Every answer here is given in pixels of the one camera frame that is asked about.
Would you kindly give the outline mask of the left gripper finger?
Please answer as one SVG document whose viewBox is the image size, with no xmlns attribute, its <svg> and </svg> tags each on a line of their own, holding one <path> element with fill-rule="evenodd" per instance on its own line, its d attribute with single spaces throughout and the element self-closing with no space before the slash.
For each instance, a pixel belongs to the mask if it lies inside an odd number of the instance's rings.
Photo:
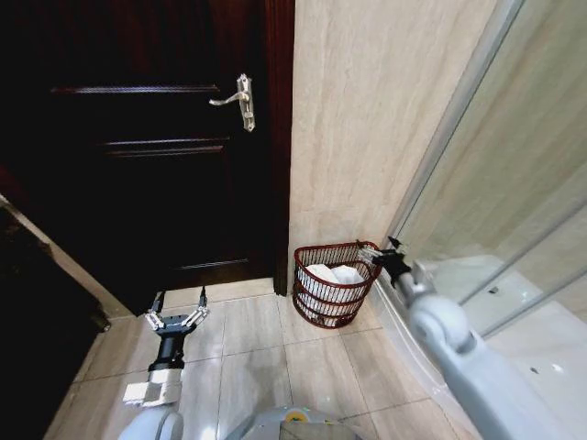
<svg viewBox="0 0 587 440">
<path fill-rule="evenodd" d="M 153 331 L 161 330 L 166 326 L 160 315 L 160 312 L 164 304 L 165 293 L 166 291 L 158 291 L 155 295 L 151 307 L 145 313 L 145 318 Z"/>
<path fill-rule="evenodd" d="M 182 326 L 186 328 L 196 328 L 208 316 L 207 295 L 205 287 L 202 288 L 199 296 L 197 307 L 182 321 Z"/>
</svg>

